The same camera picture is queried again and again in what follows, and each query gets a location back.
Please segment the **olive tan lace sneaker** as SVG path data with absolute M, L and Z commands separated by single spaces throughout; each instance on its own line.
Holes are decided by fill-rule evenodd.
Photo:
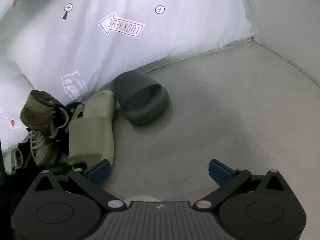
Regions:
M 67 163 L 69 124 L 82 117 L 84 109 L 80 102 L 63 105 L 45 91 L 30 92 L 20 118 L 27 127 L 27 149 L 36 166 Z

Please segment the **white printed curtain cloth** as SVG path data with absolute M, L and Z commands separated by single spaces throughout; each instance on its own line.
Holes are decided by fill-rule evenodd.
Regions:
M 1 0 L 1 55 L 63 103 L 255 34 L 248 0 Z

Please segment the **dark grey slide sandal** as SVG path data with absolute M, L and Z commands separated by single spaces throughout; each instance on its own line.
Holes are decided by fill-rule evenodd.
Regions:
M 112 88 L 123 115 L 136 126 L 158 118 L 170 102 L 168 91 L 139 70 L 120 74 L 114 79 Z

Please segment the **black fleece lined shoe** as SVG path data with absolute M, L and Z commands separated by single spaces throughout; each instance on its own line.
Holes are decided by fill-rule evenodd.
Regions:
M 31 168 L 33 158 L 30 152 L 30 140 L 8 148 L 3 153 L 4 168 L 6 174 L 12 176 Z

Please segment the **light green slide sandal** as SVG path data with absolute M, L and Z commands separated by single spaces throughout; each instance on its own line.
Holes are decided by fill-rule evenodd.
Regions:
M 104 159 L 113 164 L 115 108 L 116 98 L 111 90 L 101 90 L 87 100 L 83 116 L 69 123 L 69 164 L 86 163 L 92 167 Z

